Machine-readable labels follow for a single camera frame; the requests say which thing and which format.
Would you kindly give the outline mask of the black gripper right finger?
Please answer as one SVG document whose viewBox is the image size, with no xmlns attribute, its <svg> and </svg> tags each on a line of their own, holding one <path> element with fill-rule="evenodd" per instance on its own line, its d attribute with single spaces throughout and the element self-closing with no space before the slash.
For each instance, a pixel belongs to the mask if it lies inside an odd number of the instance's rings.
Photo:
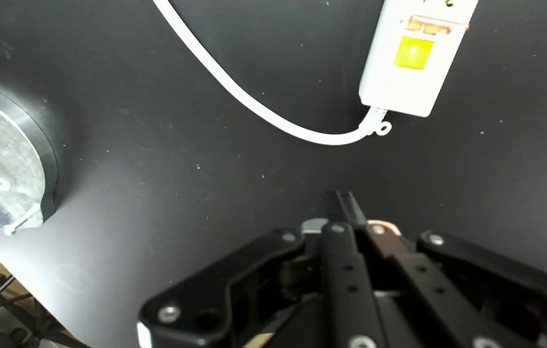
<svg viewBox="0 0 547 348">
<path fill-rule="evenodd" d="M 453 280 L 406 243 L 395 224 L 368 220 L 354 195 L 348 195 L 348 220 L 368 257 L 387 342 L 395 348 L 474 348 L 478 311 Z"/>
</svg>

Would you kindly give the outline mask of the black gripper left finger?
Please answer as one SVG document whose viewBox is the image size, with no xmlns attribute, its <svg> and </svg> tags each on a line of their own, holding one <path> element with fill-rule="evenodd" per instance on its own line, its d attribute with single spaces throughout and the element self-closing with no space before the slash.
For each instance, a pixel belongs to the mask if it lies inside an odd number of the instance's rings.
<svg viewBox="0 0 547 348">
<path fill-rule="evenodd" d="M 323 278 L 335 348 L 383 348 L 379 309 L 356 232 L 366 216 L 350 191 L 329 193 Z"/>
</svg>

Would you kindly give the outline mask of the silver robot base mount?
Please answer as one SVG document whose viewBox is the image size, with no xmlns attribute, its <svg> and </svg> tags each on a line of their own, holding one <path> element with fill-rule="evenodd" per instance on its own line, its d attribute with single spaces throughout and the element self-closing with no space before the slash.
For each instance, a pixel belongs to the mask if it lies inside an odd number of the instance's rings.
<svg viewBox="0 0 547 348">
<path fill-rule="evenodd" d="M 58 156 L 45 114 L 0 89 L 0 232 L 41 228 L 56 210 Z"/>
</svg>

